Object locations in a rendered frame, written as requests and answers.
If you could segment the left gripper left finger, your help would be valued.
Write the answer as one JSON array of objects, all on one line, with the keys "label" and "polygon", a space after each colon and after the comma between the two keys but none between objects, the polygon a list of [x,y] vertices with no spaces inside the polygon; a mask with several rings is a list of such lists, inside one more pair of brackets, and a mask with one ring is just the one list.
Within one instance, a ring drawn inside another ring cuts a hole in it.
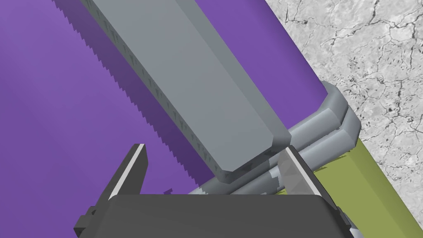
[{"label": "left gripper left finger", "polygon": [[140,193],[148,168],[144,144],[134,144],[104,189],[104,201],[116,195]]}]

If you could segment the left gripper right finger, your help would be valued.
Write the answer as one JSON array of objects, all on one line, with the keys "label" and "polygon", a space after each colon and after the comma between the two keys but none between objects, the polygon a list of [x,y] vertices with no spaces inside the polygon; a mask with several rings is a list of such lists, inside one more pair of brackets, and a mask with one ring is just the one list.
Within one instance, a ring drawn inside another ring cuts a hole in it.
[{"label": "left gripper right finger", "polygon": [[334,209],[338,208],[294,146],[289,145],[280,153],[278,169],[287,194],[317,195]]}]

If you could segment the olive green cupboard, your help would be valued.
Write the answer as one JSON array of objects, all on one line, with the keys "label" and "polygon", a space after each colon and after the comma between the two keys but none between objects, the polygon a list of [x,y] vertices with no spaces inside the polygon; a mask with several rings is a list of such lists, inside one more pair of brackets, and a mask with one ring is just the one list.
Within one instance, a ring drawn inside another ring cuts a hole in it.
[{"label": "olive green cupboard", "polygon": [[364,238],[423,238],[423,229],[362,141],[315,175]]}]

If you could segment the purple door with grey rim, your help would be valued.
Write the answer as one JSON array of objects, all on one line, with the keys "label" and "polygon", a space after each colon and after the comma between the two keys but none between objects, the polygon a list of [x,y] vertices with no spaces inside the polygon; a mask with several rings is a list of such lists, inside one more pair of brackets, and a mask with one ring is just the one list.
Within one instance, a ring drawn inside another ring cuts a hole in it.
[{"label": "purple door with grey rim", "polygon": [[[311,170],[356,146],[266,0],[195,2]],[[134,144],[140,193],[104,201]],[[281,152],[220,182],[81,0],[0,0],[0,238],[342,238],[321,198],[276,197]]]}]

